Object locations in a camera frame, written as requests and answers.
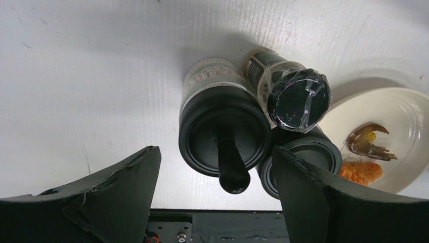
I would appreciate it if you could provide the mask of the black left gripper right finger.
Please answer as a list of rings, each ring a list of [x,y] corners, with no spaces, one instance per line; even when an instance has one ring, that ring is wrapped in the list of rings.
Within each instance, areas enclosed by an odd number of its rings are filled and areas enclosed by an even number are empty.
[[[272,151],[290,242],[428,242],[428,200],[365,187]]]

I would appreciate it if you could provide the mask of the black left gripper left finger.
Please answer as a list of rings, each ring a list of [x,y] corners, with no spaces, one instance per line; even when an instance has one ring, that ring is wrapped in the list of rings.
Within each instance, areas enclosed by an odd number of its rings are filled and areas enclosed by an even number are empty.
[[[122,161],[38,195],[1,199],[1,242],[143,242],[161,152]]]

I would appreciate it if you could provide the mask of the spice jar black lid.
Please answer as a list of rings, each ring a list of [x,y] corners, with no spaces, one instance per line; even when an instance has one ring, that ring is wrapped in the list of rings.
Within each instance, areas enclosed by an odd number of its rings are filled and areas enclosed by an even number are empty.
[[[271,141],[255,89],[233,63],[210,57],[190,67],[183,81],[178,143],[192,169],[218,178],[227,193],[240,194]]]
[[[275,145],[282,146],[308,163],[334,174],[338,175],[341,171],[340,150],[319,127],[315,127],[305,134],[275,127],[272,129],[271,147]],[[271,152],[257,165],[256,169],[265,192],[271,197],[279,199]]]

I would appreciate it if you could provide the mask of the orange fried food piece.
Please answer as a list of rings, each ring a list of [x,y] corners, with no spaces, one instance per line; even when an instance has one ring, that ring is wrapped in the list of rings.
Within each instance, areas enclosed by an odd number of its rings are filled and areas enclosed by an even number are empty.
[[[343,162],[340,176],[354,183],[368,186],[383,174],[381,166],[373,162]]]

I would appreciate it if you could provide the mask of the brown toy shrimp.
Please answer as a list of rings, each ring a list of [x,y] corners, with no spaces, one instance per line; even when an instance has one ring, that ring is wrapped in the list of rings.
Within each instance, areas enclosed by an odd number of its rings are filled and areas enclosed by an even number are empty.
[[[389,149],[373,144],[376,139],[375,132],[389,134],[389,131],[379,124],[367,124],[355,130],[348,136],[348,150],[356,155],[365,156],[375,160],[397,160],[398,158],[396,155],[390,153]]]

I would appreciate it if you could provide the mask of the small dark taped spice jar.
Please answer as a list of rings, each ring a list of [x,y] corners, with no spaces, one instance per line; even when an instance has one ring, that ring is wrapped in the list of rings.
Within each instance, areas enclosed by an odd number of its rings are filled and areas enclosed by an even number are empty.
[[[272,128],[307,133],[322,120],[332,101],[324,74],[268,48],[258,47],[246,55],[243,75],[254,86]]]

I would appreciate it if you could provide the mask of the cream round plate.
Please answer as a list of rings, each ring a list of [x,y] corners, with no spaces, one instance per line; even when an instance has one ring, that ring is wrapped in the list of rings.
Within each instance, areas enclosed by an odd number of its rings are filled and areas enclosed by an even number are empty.
[[[373,142],[397,158],[371,159],[348,150],[348,136],[369,124],[378,124],[388,133],[376,131]],[[360,92],[334,103],[319,123],[346,162],[373,162],[382,175],[369,187],[398,193],[411,185],[428,168],[428,95],[407,88],[380,88]]]

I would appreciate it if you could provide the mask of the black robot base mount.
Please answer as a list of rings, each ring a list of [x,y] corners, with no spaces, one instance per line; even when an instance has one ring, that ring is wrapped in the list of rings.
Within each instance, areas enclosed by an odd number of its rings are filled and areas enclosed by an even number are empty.
[[[151,209],[144,242],[289,242],[282,212]]]

